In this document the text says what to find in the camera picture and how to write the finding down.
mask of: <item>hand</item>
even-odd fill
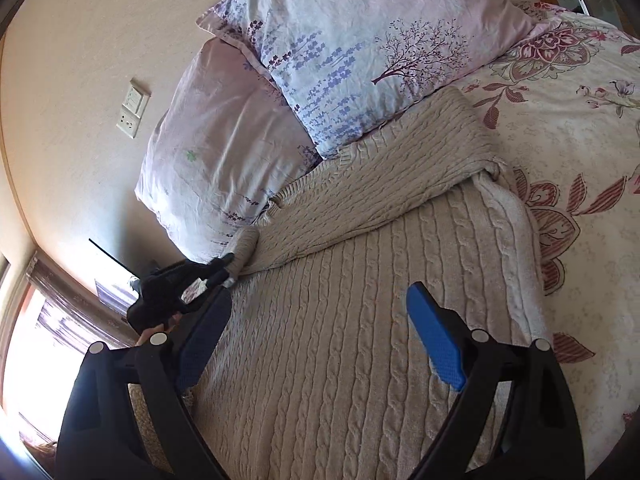
[[[169,329],[166,331],[167,333],[171,332],[175,327],[178,326],[180,320],[182,319],[182,314],[180,312],[176,312],[169,318]],[[151,339],[153,334],[157,334],[158,332],[164,332],[164,324],[160,324],[153,328],[146,328],[143,330],[142,334],[140,334],[140,338],[136,342],[136,346],[142,346],[144,343]]]

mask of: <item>floral bedspread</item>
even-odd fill
[[[640,404],[640,41],[560,7],[522,8],[548,32],[455,85],[499,134],[538,221],[590,473]]]

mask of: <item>tree print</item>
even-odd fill
[[[385,53],[385,71],[374,85],[386,77],[402,78],[402,90],[419,94],[444,83],[469,62],[467,42],[453,20],[438,20],[435,25],[416,20],[405,25],[394,20],[385,38],[376,38]]]

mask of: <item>electrical outlet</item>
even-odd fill
[[[138,126],[140,126],[140,118],[124,106],[120,107],[120,117],[117,126],[132,139],[136,137]]]

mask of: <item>curtain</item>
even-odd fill
[[[110,348],[135,344],[138,336],[125,318],[83,292],[79,283],[44,254],[33,257],[27,278],[47,298],[38,322],[59,343],[82,353],[96,340]]]

